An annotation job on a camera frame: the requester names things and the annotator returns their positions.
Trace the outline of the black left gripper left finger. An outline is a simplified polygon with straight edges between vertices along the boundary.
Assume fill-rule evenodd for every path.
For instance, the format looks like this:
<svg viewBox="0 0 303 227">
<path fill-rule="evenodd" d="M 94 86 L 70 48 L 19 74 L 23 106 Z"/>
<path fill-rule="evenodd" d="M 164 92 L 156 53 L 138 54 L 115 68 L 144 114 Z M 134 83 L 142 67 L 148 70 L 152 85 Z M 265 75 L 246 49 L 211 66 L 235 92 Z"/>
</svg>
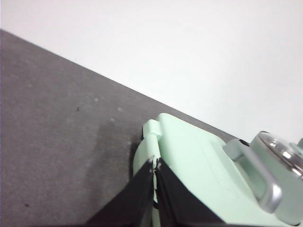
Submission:
<svg viewBox="0 0 303 227">
<path fill-rule="evenodd" d="M 154 197 L 154 155 L 125 188 L 87 222 L 87 227 L 151 227 Z"/>
</svg>

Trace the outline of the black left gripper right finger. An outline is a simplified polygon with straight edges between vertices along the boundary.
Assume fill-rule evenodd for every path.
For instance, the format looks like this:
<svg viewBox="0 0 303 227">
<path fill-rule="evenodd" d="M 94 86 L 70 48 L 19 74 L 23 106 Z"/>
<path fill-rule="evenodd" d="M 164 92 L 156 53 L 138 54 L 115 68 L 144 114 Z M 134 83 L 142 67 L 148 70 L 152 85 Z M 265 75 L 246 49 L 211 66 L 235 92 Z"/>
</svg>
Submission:
<svg viewBox="0 0 303 227">
<path fill-rule="evenodd" d="M 160 158 L 156 166 L 157 200 L 162 227 L 225 227 Z"/>
</svg>

